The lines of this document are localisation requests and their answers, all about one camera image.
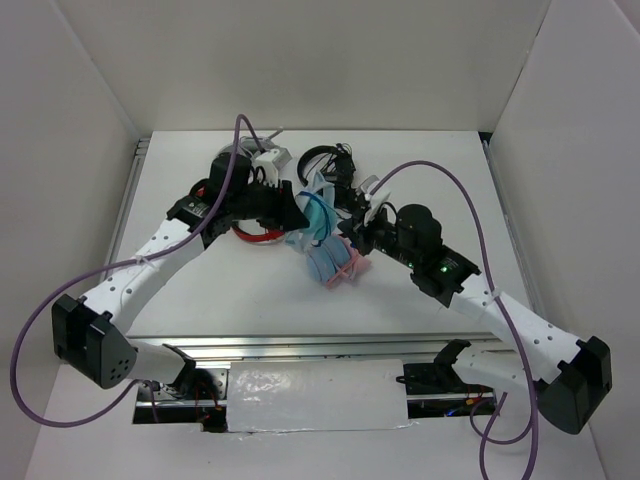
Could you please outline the teal cat ear headphones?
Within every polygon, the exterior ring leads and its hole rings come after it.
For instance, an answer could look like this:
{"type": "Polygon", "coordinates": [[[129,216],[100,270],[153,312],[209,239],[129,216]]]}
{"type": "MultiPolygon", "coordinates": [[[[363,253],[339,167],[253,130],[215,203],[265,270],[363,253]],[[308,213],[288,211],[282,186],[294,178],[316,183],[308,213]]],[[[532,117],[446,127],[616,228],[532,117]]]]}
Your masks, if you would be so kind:
{"type": "Polygon", "coordinates": [[[285,235],[285,244],[299,254],[320,246],[337,225],[335,186],[320,173],[314,172],[309,184],[300,190],[295,200],[309,220],[309,226],[285,235]]]}

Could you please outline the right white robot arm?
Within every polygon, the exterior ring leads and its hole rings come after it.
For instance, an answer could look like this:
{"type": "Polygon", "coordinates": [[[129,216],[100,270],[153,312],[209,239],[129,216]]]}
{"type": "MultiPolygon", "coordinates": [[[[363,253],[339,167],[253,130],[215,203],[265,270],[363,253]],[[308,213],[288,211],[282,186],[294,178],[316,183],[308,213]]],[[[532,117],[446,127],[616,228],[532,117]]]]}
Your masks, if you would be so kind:
{"type": "Polygon", "coordinates": [[[454,341],[440,353],[435,368],[444,390],[454,392],[466,383],[504,392],[520,388],[534,395],[549,423],[571,435],[582,431],[611,391],[609,346],[596,336],[582,340],[491,288],[487,273],[444,244],[441,224],[427,207],[406,205],[395,221],[389,221],[385,211],[371,220],[358,212],[338,228],[361,254],[378,250],[408,267],[422,293],[526,356],[518,372],[514,363],[454,341]]]}

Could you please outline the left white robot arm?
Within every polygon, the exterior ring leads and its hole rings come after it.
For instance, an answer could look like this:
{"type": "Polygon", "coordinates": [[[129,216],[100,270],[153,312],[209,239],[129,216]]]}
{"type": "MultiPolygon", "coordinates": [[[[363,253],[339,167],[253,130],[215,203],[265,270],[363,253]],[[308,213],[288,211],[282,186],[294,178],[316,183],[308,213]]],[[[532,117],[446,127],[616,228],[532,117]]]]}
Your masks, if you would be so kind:
{"type": "Polygon", "coordinates": [[[197,383],[195,360],[176,347],[134,342],[126,335],[171,277],[233,222],[255,220],[280,232],[308,227],[291,183],[279,177],[280,167],[290,159],[282,147],[250,157],[219,153],[209,176],[169,209],[133,258],[80,298],[64,294],[55,301],[56,355],[103,389],[130,378],[160,382],[173,398],[189,396],[197,383]]]}

